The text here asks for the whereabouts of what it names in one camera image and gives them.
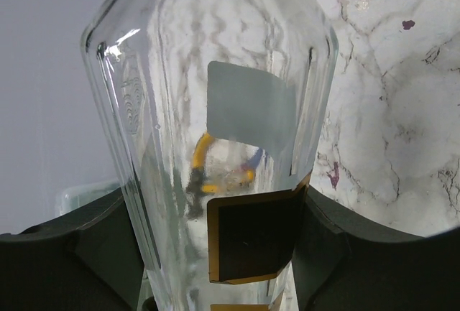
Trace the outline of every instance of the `glass bottle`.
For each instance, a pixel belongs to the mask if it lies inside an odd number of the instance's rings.
[[[106,0],[82,51],[159,310],[276,310],[292,250],[246,277],[271,235],[231,244],[261,215],[219,207],[308,184],[337,54],[316,1]],[[273,233],[291,210],[262,211]],[[265,251],[238,271],[225,238]]]

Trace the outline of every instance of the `white marble countertop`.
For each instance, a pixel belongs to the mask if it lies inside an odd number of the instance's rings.
[[[318,0],[339,39],[312,186],[397,230],[459,225],[460,0]]]

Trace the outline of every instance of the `clear glass bottle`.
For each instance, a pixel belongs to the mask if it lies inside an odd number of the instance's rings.
[[[316,1],[106,0],[82,51],[159,310],[275,310],[289,261],[222,278],[210,205],[308,179],[337,53]]]

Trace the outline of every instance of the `gray surface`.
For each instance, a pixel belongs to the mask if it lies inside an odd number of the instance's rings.
[[[0,0],[0,233],[55,217],[63,189],[115,177],[79,41],[103,0]]]

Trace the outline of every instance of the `plastic container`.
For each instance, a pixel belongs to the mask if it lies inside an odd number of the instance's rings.
[[[276,310],[336,62],[316,1],[106,0],[82,51],[159,310]]]

